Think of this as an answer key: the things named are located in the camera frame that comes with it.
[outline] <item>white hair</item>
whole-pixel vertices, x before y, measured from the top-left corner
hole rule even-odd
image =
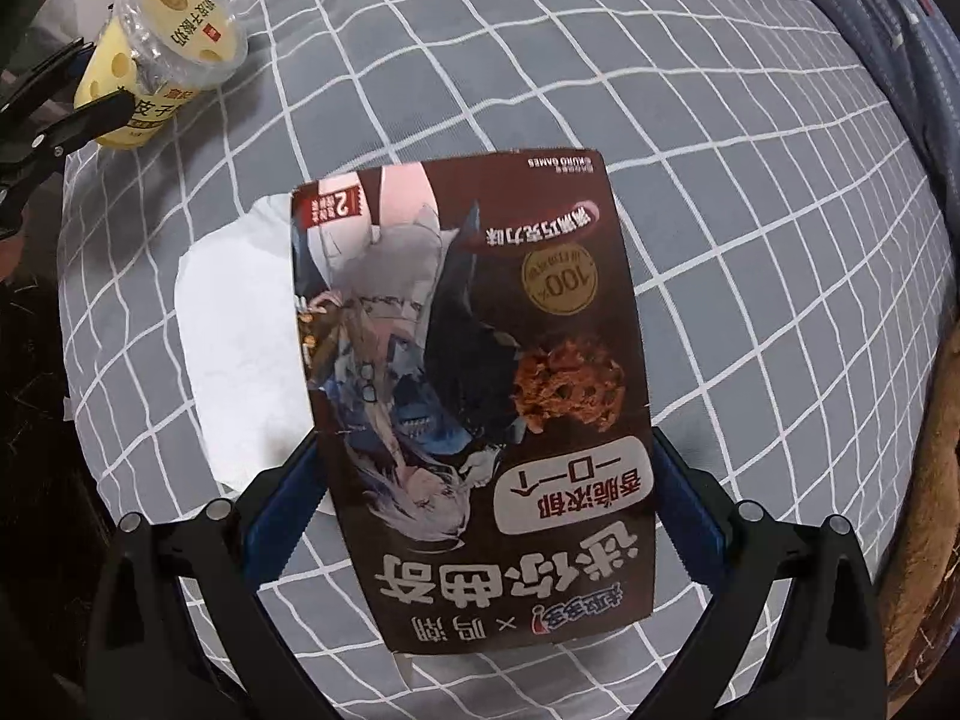
[[[397,479],[395,469],[384,471],[361,452],[349,452],[367,487],[370,511],[413,541],[450,541],[459,538],[470,519],[470,488],[450,466],[420,466],[438,477],[443,491],[426,503],[416,502]]]

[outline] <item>brown blanket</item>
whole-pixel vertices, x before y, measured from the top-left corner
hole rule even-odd
[[[941,348],[901,532],[880,583],[889,713],[947,648],[960,613],[960,324]]]

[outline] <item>glasses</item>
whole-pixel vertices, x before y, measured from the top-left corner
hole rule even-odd
[[[364,383],[360,389],[364,403],[376,403],[376,387],[373,386],[373,365],[369,362],[360,365],[360,379]]]

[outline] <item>blue gripper pad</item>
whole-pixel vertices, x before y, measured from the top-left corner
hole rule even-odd
[[[700,498],[682,463],[661,432],[654,430],[656,513],[673,541],[690,579],[705,584],[714,595],[727,576],[727,539]]]
[[[287,461],[277,490],[247,528],[243,541],[244,581],[256,591],[267,581],[280,579],[310,517],[326,493],[326,473],[317,442],[301,445]]]

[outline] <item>anime girl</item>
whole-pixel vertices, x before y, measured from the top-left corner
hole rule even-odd
[[[358,183],[356,175],[336,180]],[[469,522],[470,491],[493,478],[507,433],[500,430],[491,440],[475,420],[464,426],[424,372],[424,348],[438,293],[441,316],[450,313],[451,301],[462,309],[469,294],[474,255],[458,248],[445,265],[451,243],[475,232],[478,218],[474,212],[467,230],[440,229],[421,165],[383,170],[379,210],[380,225],[371,224],[364,201],[366,218],[295,235],[295,256],[312,261],[312,271],[298,267],[298,276],[312,272],[313,296],[299,309],[301,339],[312,338],[304,362],[310,386],[323,389],[337,410],[371,512],[414,541],[459,543]],[[307,285],[296,286],[304,295]],[[495,343],[509,358],[511,388],[515,344],[504,338]],[[445,391],[457,375],[445,373]],[[505,398],[509,405],[509,389]],[[471,445],[478,448],[461,460]],[[449,461],[438,459],[444,457]]]

